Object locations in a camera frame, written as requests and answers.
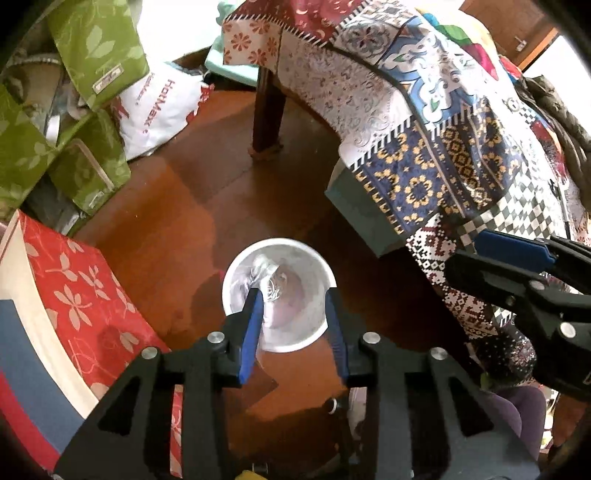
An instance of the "wooden table leg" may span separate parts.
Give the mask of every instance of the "wooden table leg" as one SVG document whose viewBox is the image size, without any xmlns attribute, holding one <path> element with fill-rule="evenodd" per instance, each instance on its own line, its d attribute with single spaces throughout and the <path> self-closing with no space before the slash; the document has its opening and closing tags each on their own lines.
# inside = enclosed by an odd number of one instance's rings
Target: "wooden table leg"
<svg viewBox="0 0 591 480">
<path fill-rule="evenodd" d="M 256 84 L 255 119 L 252 131 L 254 160 L 266 160 L 280 148 L 279 127 L 285 107 L 285 95 L 273 84 L 275 75 L 266 68 L 259 68 Z"/>
</svg>

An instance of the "blue gripper pad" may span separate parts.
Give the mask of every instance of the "blue gripper pad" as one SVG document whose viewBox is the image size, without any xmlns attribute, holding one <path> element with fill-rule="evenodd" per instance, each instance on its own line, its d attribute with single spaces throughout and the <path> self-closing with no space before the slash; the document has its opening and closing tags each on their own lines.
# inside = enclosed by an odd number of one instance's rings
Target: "blue gripper pad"
<svg viewBox="0 0 591 480">
<path fill-rule="evenodd" d="M 252 306 L 251 316 L 248 320 L 248 327 L 246 327 L 246 333 L 244 334 L 240 351 L 240 371 L 238 372 L 240 385 L 244 385 L 248 381 L 255 365 L 256 346 L 258 345 L 259 335 L 261 334 L 264 304 L 262 293 L 260 290 L 257 290 L 256 299 Z"/>
<path fill-rule="evenodd" d="M 335 359 L 336 371 L 343 382 L 346 382 L 347 378 L 349 378 L 347 347 L 340 327 L 337 308 L 333 302 L 330 290 L 326 292 L 324 297 L 324 313 L 326 315 L 326 323 L 328 324 L 328 337 Z"/>
<path fill-rule="evenodd" d="M 483 230 L 474 239 L 478 255 L 535 273 L 550 269 L 556 259 L 541 243 L 492 230 Z"/>
</svg>

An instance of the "purple fabric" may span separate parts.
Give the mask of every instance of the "purple fabric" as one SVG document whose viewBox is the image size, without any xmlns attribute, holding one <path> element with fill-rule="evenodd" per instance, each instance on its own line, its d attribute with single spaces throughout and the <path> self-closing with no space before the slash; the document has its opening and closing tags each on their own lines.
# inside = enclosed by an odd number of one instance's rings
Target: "purple fabric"
<svg viewBox="0 0 591 480">
<path fill-rule="evenodd" d="M 537 459 L 546 418 L 544 394 L 535 387 L 523 385 L 504 388 L 486 397 Z"/>
</svg>

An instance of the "red patterned fabric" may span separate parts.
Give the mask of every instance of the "red patterned fabric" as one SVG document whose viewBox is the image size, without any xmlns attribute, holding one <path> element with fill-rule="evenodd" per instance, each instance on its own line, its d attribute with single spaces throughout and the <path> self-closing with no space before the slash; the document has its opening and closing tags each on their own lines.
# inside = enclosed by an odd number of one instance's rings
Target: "red patterned fabric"
<svg viewBox="0 0 591 480">
<path fill-rule="evenodd" d="M 517 80 L 523 76 L 523 73 L 521 73 L 521 70 L 519 69 L 519 67 L 517 65 L 514 65 L 513 62 L 510 61 L 507 57 L 504 57 L 503 55 L 499 55 L 499 60 L 501 61 L 503 68 L 509 74 L 511 79 Z"/>
<path fill-rule="evenodd" d="M 232 17 L 264 16 L 311 37 L 328 40 L 335 27 L 362 3 L 363 0 L 246 0 Z"/>
<path fill-rule="evenodd" d="M 147 346 L 170 349 L 144 320 L 99 250 L 20 213 L 41 301 L 72 363 L 101 398 Z M 174 394 L 171 460 L 179 473 L 181 391 Z"/>
</svg>

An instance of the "green storage box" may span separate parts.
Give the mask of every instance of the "green storage box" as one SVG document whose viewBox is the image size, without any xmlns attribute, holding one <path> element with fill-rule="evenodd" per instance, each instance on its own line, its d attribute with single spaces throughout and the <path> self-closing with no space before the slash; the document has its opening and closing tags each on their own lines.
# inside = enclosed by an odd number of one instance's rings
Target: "green storage box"
<svg viewBox="0 0 591 480">
<path fill-rule="evenodd" d="M 119 132 L 104 110 L 62 132 L 58 148 L 61 153 L 48 171 L 51 181 L 88 215 L 131 176 Z"/>
<path fill-rule="evenodd" d="M 72 83 L 93 111 L 148 74 L 126 0 L 65 0 L 47 22 Z"/>
<path fill-rule="evenodd" d="M 7 220 L 56 156 L 43 134 L 0 85 L 0 220 Z"/>
</svg>

